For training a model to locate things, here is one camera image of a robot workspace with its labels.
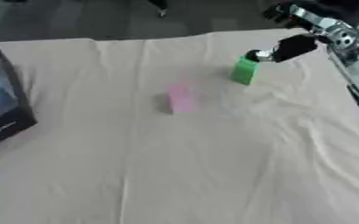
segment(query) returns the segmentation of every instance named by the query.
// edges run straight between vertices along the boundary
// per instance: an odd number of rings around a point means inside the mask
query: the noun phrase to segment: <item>box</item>
[[[0,51],[0,142],[36,123],[15,69]]]

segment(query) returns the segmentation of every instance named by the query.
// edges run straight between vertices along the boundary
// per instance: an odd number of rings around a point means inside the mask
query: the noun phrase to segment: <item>table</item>
[[[39,121],[0,144],[0,224],[359,223],[359,108],[325,50],[228,78],[297,32],[0,43]]]

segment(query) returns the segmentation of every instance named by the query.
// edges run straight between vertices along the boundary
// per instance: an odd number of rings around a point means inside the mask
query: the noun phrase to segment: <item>green cube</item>
[[[257,62],[245,59],[245,57],[242,56],[240,61],[236,63],[234,71],[231,74],[231,80],[243,85],[249,85],[257,70]]]

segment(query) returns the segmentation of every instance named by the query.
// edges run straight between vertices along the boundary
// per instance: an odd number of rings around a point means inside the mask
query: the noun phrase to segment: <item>floor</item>
[[[158,18],[146,0],[0,0],[0,41],[160,39],[275,27],[260,12],[273,0],[169,0]]]

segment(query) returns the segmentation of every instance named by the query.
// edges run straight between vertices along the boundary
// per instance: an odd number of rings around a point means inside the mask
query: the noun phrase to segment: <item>pink cube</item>
[[[194,100],[189,86],[186,83],[171,85],[168,89],[168,94],[174,114],[186,113],[193,109]]]

